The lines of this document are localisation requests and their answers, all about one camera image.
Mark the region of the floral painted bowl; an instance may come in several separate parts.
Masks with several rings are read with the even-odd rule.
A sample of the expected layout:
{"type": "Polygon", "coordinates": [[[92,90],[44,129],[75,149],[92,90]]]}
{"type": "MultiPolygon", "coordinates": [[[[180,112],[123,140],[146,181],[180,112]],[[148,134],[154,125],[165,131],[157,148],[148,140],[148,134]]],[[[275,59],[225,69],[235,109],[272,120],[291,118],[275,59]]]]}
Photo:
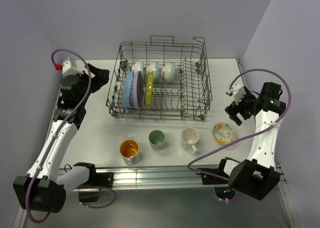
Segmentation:
{"type": "Polygon", "coordinates": [[[219,144],[225,145],[236,140],[238,133],[231,124],[219,122],[213,126],[212,136],[219,144]]]}

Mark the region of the blue plastic plate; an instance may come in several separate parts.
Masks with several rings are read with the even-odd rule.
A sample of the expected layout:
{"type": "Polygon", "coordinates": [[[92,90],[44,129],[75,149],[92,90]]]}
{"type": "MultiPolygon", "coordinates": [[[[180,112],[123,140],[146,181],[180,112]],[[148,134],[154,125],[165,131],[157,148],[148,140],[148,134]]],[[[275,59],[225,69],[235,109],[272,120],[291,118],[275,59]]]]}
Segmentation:
{"type": "Polygon", "coordinates": [[[127,110],[129,106],[132,80],[133,80],[133,72],[129,72],[126,77],[124,89],[123,89],[122,106],[124,110],[127,110]]]}

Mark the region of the lilac plastic plate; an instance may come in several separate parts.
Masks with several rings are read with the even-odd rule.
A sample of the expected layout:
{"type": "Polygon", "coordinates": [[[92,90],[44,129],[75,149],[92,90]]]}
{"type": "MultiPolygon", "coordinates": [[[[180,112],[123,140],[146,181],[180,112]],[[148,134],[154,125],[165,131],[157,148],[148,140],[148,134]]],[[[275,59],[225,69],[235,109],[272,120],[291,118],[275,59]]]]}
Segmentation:
{"type": "Polygon", "coordinates": [[[132,99],[135,108],[142,107],[143,99],[143,79],[140,71],[136,72],[133,76],[132,82],[132,99]]]}

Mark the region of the white bowl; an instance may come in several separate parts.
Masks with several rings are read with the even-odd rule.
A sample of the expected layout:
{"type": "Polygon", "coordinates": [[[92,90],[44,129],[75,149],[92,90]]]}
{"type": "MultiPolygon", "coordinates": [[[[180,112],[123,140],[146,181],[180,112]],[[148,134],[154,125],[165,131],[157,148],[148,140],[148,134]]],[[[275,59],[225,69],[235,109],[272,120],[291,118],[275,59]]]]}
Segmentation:
{"type": "Polygon", "coordinates": [[[144,71],[144,62],[143,61],[136,61],[132,66],[132,72],[133,73],[137,73],[137,72],[143,73],[143,71],[144,71]]]}
{"type": "Polygon", "coordinates": [[[153,81],[158,82],[158,77],[159,77],[159,63],[158,62],[151,62],[147,66],[147,72],[153,72],[153,81]]]}
{"type": "Polygon", "coordinates": [[[162,77],[166,83],[173,83],[175,77],[175,64],[170,62],[162,68],[162,77]]]}

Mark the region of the green polka-dot plate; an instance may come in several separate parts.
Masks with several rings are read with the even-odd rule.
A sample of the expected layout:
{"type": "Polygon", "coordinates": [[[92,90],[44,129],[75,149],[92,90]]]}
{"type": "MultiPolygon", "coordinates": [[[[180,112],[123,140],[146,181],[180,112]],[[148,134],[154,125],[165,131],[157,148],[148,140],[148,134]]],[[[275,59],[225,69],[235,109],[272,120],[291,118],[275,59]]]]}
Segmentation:
{"type": "Polygon", "coordinates": [[[153,80],[154,72],[148,73],[147,84],[146,84],[146,95],[145,95],[145,106],[148,110],[152,107],[152,91],[153,91],[153,80]]]}

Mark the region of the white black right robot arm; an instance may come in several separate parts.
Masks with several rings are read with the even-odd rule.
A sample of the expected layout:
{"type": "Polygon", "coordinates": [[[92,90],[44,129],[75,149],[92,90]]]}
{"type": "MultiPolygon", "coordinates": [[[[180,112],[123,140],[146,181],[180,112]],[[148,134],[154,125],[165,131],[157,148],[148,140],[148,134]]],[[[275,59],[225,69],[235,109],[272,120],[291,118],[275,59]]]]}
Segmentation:
{"type": "Polygon", "coordinates": [[[280,128],[280,122],[276,119],[286,109],[286,104],[280,101],[283,91],[281,85],[265,82],[258,97],[255,97],[247,87],[235,83],[226,93],[234,99],[226,107],[226,113],[237,125],[242,123],[237,114],[245,120],[254,116],[256,136],[244,161],[226,157],[216,169],[203,168],[202,183],[227,184],[229,188],[261,201],[281,178],[276,171],[275,148],[280,128]]]}

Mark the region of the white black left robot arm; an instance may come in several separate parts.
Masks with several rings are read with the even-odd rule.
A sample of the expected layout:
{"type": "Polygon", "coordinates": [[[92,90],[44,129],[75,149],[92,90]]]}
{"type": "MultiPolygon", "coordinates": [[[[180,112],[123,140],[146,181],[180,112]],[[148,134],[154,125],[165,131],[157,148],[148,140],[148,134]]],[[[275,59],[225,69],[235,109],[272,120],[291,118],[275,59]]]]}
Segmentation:
{"type": "Polygon", "coordinates": [[[64,76],[50,135],[25,176],[17,176],[13,189],[22,209],[58,213],[68,194],[78,187],[99,184],[94,164],[78,162],[59,177],[62,159],[86,115],[88,97],[109,81],[109,70],[89,65],[93,78],[84,72],[64,76]]]}

